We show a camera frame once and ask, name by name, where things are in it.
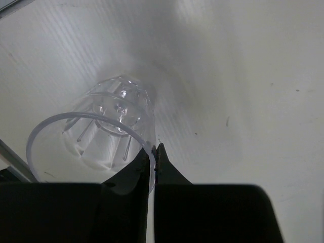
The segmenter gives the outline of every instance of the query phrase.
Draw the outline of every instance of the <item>tabletop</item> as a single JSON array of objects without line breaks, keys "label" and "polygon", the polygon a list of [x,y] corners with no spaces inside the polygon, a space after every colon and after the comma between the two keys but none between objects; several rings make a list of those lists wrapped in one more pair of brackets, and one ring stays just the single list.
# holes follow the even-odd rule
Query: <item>tabletop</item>
[{"label": "tabletop", "polygon": [[128,73],[154,87],[185,177],[260,185],[286,242],[322,242],[323,1],[30,2],[0,19],[0,139],[20,157],[39,122]]}]

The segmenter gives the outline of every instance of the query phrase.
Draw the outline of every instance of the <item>cup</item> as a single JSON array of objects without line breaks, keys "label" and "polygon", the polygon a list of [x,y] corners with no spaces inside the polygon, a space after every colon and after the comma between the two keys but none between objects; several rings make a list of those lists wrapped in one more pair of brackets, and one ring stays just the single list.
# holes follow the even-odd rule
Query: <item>cup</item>
[{"label": "cup", "polygon": [[139,80],[120,75],[102,81],[68,107],[29,135],[27,162],[38,181],[101,183],[143,148],[150,159],[153,189],[154,113]]}]

